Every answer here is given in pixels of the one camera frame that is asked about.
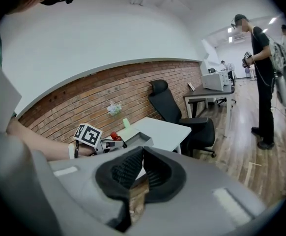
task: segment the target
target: cable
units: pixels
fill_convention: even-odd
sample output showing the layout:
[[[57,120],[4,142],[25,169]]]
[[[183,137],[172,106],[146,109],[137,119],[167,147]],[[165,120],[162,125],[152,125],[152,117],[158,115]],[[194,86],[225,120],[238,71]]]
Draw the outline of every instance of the cable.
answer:
[[[273,107],[273,108],[276,108],[283,116],[286,117],[286,115],[281,110],[279,110],[277,107]]]
[[[261,75],[261,73],[260,73],[260,70],[258,69],[257,64],[256,64],[256,62],[255,62],[255,60],[253,59],[252,56],[251,56],[251,59],[253,60],[253,63],[254,63],[254,65],[255,65],[255,68],[258,70],[259,75],[260,75],[261,79],[263,80],[264,84],[265,84],[266,86],[268,86],[268,87],[271,87],[271,86],[270,86],[268,83],[266,83],[265,80],[263,79],[263,77],[262,77],[262,75]]]

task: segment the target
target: ceiling light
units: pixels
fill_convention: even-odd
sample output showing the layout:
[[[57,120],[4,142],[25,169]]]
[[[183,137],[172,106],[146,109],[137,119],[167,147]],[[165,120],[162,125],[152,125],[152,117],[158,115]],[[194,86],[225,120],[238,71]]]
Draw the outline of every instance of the ceiling light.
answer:
[[[269,22],[269,24],[274,23],[275,20],[276,20],[276,18],[272,18],[271,21]]]

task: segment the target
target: white box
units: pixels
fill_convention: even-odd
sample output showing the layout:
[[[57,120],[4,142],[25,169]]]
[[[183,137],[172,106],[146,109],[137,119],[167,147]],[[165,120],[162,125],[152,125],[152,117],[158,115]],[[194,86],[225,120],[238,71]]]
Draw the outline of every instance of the white box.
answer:
[[[206,89],[212,89],[217,91],[224,90],[224,79],[221,73],[210,73],[202,75],[202,84]]]

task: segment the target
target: black t-shirt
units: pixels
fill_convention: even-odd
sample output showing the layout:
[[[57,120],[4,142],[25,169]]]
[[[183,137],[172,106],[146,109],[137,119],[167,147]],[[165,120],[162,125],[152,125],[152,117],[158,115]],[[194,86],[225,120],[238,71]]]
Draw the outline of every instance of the black t-shirt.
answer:
[[[268,46],[270,40],[262,32],[262,29],[260,27],[255,26],[253,28],[253,34],[251,33],[251,42],[253,54],[255,55],[261,52],[265,46]],[[274,76],[274,69],[270,58],[256,61],[256,65],[256,71],[259,72],[263,77]]]

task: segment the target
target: black strap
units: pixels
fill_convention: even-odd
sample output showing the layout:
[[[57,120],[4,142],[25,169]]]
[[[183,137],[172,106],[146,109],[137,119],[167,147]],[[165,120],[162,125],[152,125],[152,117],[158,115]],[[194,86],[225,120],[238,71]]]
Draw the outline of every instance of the black strap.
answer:
[[[76,146],[75,146],[75,151],[74,151],[74,158],[79,157],[79,141],[76,140]]]

